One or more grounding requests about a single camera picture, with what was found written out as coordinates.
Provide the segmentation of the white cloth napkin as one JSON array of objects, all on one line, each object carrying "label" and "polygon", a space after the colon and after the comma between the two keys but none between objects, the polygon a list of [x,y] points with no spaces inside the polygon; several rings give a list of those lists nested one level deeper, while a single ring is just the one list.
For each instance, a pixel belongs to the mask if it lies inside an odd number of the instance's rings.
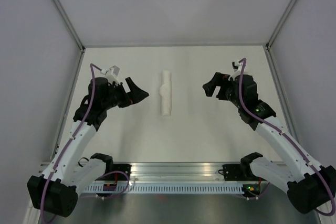
[{"label": "white cloth napkin", "polygon": [[161,97],[161,115],[171,116],[172,112],[172,74],[168,70],[161,73],[161,86],[159,88]]}]

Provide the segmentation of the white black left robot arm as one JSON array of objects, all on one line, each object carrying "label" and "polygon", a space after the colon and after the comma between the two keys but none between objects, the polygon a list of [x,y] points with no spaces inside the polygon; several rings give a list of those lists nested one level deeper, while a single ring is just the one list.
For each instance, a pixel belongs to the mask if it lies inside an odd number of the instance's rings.
[{"label": "white black left robot arm", "polygon": [[114,162],[110,155],[95,153],[87,164],[75,170],[86,146],[114,107],[126,108],[149,96],[130,77],[126,78],[129,91],[122,83],[104,77],[93,78],[88,94],[76,110],[68,141],[59,148],[54,159],[39,176],[31,176],[27,188],[33,207],[56,216],[68,217],[79,196],[96,179],[114,176]]}]

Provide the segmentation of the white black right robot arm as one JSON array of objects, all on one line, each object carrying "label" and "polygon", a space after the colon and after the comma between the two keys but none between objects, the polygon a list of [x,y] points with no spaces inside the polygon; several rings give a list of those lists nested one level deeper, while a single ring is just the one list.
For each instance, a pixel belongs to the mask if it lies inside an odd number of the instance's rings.
[{"label": "white black right robot arm", "polygon": [[212,97],[219,87],[216,98],[231,102],[243,122],[264,138],[282,159],[280,167],[258,152],[244,156],[240,160],[239,172],[245,179],[264,179],[284,193],[291,204],[302,214],[316,210],[330,202],[332,209],[327,214],[335,214],[335,168],[324,167],[308,154],[287,132],[277,118],[276,112],[259,99],[257,83],[251,75],[231,77],[216,72],[203,85],[207,97]]}]

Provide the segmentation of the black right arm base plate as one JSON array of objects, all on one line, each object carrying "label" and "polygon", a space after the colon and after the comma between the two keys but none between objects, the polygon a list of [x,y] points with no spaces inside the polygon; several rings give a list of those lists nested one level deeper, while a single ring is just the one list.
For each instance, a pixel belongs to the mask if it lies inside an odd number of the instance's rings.
[{"label": "black right arm base plate", "polygon": [[224,164],[222,165],[221,174],[225,181],[238,182],[258,182],[259,177],[254,175],[246,175],[239,164]]}]

